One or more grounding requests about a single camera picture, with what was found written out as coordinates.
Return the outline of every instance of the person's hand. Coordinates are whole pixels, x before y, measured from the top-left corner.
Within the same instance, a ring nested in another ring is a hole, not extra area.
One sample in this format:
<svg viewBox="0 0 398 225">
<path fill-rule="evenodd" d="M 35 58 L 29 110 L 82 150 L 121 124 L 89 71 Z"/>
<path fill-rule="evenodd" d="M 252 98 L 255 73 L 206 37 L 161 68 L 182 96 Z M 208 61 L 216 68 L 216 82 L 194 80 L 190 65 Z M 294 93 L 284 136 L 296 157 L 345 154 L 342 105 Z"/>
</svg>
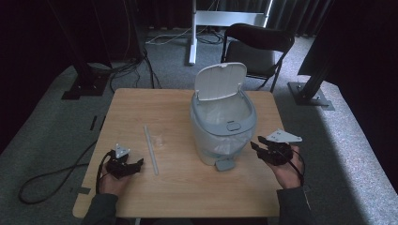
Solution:
<svg viewBox="0 0 398 225">
<path fill-rule="evenodd" d="M 291 145 L 291 147 L 297 153 L 299 152 L 299 148 L 297 146 Z M 302 162 L 299 160 L 298 154 L 293 153 L 293 158 L 291 159 L 291 162 L 302 173 Z M 272 169 L 276 179 L 278 180 L 278 183 L 282 186 L 283 189 L 300 187 L 299 175 L 289 163 L 285 163 L 284 165 L 280 166 L 274 166 L 267 162 L 266 164 Z"/>
<path fill-rule="evenodd" d="M 99 181 L 99 193 L 100 194 L 114 194 L 120 197 L 126 186 L 129 184 L 132 175 L 121 177 L 116 179 L 113 175 L 106 171 L 106 164 L 102 166 L 102 178 Z"/>
</svg>

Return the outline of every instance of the chair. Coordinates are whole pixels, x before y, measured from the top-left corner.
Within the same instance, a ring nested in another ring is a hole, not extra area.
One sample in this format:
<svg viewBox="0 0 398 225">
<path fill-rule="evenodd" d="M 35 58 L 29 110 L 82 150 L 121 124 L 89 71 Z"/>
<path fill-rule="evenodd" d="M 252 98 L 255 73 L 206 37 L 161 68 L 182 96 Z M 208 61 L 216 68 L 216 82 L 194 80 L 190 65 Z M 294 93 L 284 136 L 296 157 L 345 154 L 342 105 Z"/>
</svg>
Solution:
<svg viewBox="0 0 398 225">
<path fill-rule="evenodd" d="M 229 37 L 236 40 L 231 41 L 227 48 Z M 247 77 L 265 80 L 258 88 L 264 87 L 269 78 L 275 75 L 270 89 L 272 92 L 281 71 L 282 61 L 294 42 L 294 35 L 287 31 L 235 23 L 224 33 L 222 63 L 243 63 L 248 69 Z"/>
</svg>

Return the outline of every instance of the chair seat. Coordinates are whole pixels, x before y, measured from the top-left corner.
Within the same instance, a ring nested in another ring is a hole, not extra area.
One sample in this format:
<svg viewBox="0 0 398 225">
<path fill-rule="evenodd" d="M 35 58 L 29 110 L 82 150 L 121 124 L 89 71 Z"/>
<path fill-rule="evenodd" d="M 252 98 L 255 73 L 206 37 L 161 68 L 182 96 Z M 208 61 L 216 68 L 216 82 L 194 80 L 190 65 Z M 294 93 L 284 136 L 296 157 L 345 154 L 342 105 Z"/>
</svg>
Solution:
<svg viewBox="0 0 398 225">
<path fill-rule="evenodd" d="M 240 41 L 231 41 L 225 62 L 239 62 L 246 66 L 248 75 L 269 78 L 275 73 L 274 51 L 252 48 Z"/>
</svg>

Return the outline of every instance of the chair backrest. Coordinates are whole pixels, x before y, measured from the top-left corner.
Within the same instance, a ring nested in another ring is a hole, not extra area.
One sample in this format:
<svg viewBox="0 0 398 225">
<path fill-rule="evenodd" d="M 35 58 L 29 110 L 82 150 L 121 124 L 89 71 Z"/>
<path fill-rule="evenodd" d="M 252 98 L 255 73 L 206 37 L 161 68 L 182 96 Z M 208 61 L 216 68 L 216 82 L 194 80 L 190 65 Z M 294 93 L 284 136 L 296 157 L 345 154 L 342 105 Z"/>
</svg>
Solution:
<svg viewBox="0 0 398 225">
<path fill-rule="evenodd" d="M 295 43 L 292 33 L 282 30 L 271 30 L 246 23 L 235 23 L 224 33 L 222 56 L 225 56 L 228 38 L 235 38 L 255 49 L 287 53 Z"/>
</svg>

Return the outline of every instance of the black metal base plate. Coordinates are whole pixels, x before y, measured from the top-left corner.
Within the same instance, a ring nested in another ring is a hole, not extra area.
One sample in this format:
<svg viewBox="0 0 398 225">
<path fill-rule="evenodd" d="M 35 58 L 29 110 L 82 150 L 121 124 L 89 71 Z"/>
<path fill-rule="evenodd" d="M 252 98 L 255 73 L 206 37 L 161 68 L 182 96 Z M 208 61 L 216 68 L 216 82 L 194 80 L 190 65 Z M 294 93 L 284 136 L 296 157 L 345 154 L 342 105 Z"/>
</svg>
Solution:
<svg viewBox="0 0 398 225">
<path fill-rule="evenodd" d="M 77 100 L 80 98 L 80 96 L 102 96 L 111 74 L 103 72 L 93 73 L 95 75 L 93 85 L 81 86 L 78 76 L 70 90 L 64 93 L 62 99 Z"/>
<path fill-rule="evenodd" d="M 324 111 L 335 110 L 331 101 L 326 100 L 320 88 L 316 92 L 315 96 L 311 99 L 301 97 L 300 92 L 305 84 L 305 82 L 289 82 L 287 84 L 290 88 L 290 91 L 292 92 L 293 97 L 295 98 L 296 104 L 307 106 L 321 106 Z"/>
</svg>

